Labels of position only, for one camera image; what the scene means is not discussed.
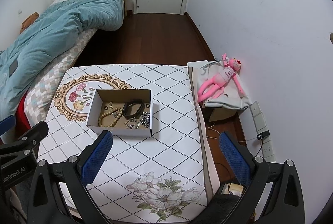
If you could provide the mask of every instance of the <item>black leather bracelet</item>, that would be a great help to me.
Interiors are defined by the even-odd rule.
[[[135,105],[135,104],[140,104],[140,107],[138,108],[136,113],[127,114],[128,110],[129,110],[129,107],[132,106],[132,105]],[[125,105],[123,107],[123,116],[128,120],[129,119],[135,119],[142,113],[143,110],[144,110],[144,101],[142,99],[134,99],[132,101],[129,101],[129,102],[125,103]]]

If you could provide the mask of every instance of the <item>pink stuffed animal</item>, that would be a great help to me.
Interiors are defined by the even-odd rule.
[[[239,84],[235,71],[240,70],[240,61],[236,59],[227,60],[227,54],[222,57],[224,64],[224,72],[216,74],[211,79],[205,81],[198,91],[198,103],[208,99],[209,97],[217,98],[224,92],[224,86],[232,78],[237,86],[240,96],[245,96],[242,87]]]

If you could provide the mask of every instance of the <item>blue blanket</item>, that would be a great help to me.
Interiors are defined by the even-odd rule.
[[[121,27],[123,18],[123,0],[68,0],[46,9],[0,54],[0,121],[15,114],[35,76],[70,49],[80,32],[89,28],[114,31]],[[16,60],[18,67],[9,76]]]

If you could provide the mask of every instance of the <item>open box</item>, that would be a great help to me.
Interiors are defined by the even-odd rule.
[[[113,108],[123,108],[126,102],[134,99],[142,99],[144,102],[143,112],[150,112],[149,128],[140,124],[137,129],[130,129],[129,127],[126,127],[126,122],[128,120],[124,116],[119,118],[114,127],[105,127],[104,125],[110,125],[114,121],[115,117],[112,114],[103,118],[103,127],[98,125],[99,117],[105,112],[111,110],[109,107],[110,102],[113,103]],[[128,114],[135,113],[138,106],[139,104],[131,106]],[[116,136],[150,137],[152,135],[153,126],[153,92],[151,90],[137,89],[96,90],[93,95],[86,125],[98,135],[103,130],[109,130]]]

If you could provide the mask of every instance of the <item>wooden bead bracelet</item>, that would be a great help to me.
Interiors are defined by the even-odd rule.
[[[102,119],[109,116],[109,115],[114,115],[115,119],[113,121],[113,123],[110,126],[103,126],[102,125]],[[114,127],[116,125],[116,123],[118,122],[118,120],[121,118],[121,116],[123,115],[123,109],[116,107],[114,109],[112,109],[111,111],[105,112],[104,114],[102,114],[99,118],[98,118],[98,125],[100,127]]]

